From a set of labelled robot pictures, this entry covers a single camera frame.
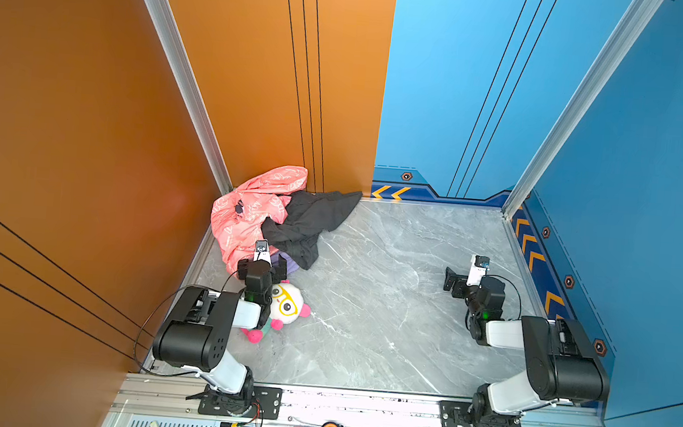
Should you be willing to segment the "lavender purple cloth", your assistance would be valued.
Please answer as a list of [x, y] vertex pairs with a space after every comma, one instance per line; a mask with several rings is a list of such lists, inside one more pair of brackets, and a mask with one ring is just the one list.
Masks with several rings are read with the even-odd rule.
[[272, 282], [279, 284], [281, 282], [289, 281], [290, 277], [300, 270], [300, 266], [287, 253], [282, 251], [271, 255], [272, 261]]

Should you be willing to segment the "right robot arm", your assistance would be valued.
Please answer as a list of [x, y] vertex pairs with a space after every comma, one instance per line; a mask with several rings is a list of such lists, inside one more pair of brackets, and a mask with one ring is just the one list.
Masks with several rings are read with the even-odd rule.
[[504, 319], [505, 280], [479, 267], [467, 275], [448, 267], [443, 290], [465, 301], [465, 327], [479, 346], [521, 351], [525, 369], [480, 385], [469, 403], [440, 402], [442, 427], [521, 427], [531, 411], [608, 399], [609, 375], [577, 320]]

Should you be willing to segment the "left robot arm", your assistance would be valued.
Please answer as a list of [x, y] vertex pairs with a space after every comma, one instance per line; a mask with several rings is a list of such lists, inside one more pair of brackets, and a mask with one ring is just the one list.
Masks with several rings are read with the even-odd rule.
[[205, 381], [203, 391], [186, 397], [198, 401], [203, 413], [263, 415], [254, 374], [228, 351], [228, 339], [233, 329], [251, 331], [266, 325], [276, 274], [277, 267], [269, 261], [244, 259], [238, 270], [245, 284], [242, 291], [189, 286], [158, 329], [153, 357]]

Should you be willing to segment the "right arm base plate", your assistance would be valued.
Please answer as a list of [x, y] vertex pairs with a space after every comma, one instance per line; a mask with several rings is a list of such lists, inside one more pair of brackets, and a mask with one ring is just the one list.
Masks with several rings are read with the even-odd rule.
[[489, 407], [477, 410], [472, 403], [457, 400], [438, 405], [441, 427], [523, 427], [518, 416], [496, 414]]

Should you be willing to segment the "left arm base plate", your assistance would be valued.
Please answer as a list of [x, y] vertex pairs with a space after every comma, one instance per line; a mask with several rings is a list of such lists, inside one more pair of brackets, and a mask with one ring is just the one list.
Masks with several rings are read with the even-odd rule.
[[207, 388], [200, 399], [198, 413], [206, 416], [248, 419], [256, 415], [263, 420], [279, 418], [283, 390], [269, 385], [254, 385], [236, 395]]

